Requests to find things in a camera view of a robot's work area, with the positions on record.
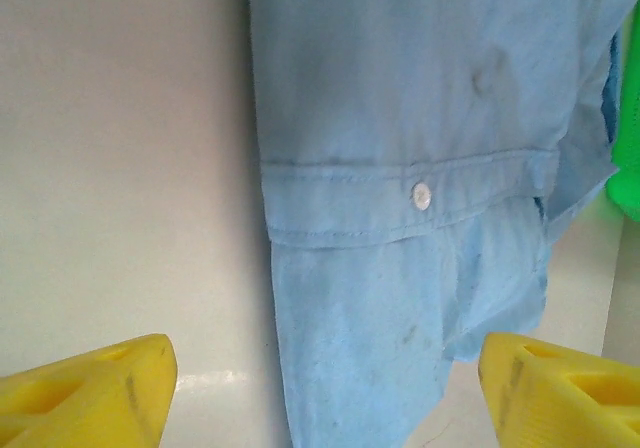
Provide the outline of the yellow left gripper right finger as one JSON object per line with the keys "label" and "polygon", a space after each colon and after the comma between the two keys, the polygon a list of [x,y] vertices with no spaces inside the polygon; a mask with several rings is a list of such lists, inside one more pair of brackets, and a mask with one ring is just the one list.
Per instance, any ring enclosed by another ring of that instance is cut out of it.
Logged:
{"label": "yellow left gripper right finger", "polygon": [[478,363],[501,447],[637,447],[639,367],[511,333]]}

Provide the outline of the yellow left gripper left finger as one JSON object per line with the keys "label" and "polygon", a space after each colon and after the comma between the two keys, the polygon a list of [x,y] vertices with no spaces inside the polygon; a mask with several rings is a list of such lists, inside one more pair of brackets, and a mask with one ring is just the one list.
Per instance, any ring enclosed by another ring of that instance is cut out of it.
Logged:
{"label": "yellow left gripper left finger", "polygon": [[1,380],[4,447],[157,447],[177,381],[173,345],[150,334]]}

